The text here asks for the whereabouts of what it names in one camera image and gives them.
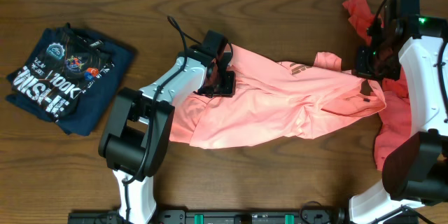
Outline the salmon pink printed t-shirt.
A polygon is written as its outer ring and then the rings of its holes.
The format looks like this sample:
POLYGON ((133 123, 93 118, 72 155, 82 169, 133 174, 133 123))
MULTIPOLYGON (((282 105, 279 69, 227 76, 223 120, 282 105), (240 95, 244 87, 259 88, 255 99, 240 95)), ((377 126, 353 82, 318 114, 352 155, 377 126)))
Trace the salmon pink printed t-shirt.
POLYGON ((232 97, 191 94, 176 107, 170 141, 203 149, 255 146, 279 137, 315 139, 386 108, 371 80, 342 70, 342 60, 318 52, 311 66, 274 62, 234 46, 232 97))

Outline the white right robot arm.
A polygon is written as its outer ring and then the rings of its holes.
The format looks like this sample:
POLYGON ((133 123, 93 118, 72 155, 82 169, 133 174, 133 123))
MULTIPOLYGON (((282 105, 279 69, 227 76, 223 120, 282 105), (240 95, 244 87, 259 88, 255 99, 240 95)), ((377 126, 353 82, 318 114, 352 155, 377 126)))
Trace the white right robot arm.
POLYGON ((403 212, 447 201, 447 21, 413 14, 374 23, 372 45, 355 73, 372 80, 407 78, 412 124, 383 166, 382 180, 349 200, 352 223, 383 223, 403 212))

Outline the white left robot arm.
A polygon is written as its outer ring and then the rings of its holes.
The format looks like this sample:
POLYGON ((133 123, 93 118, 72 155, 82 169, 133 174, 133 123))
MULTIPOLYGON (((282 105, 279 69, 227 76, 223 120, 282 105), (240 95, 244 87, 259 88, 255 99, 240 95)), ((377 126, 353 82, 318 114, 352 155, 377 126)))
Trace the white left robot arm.
POLYGON ((200 88, 234 78, 228 69, 232 56, 231 48, 216 58, 189 48, 154 83, 139 90, 125 87, 117 94, 98 153, 118 182, 123 223, 149 223, 153 218, 153 177, 167 152, 175 109, 200 88))

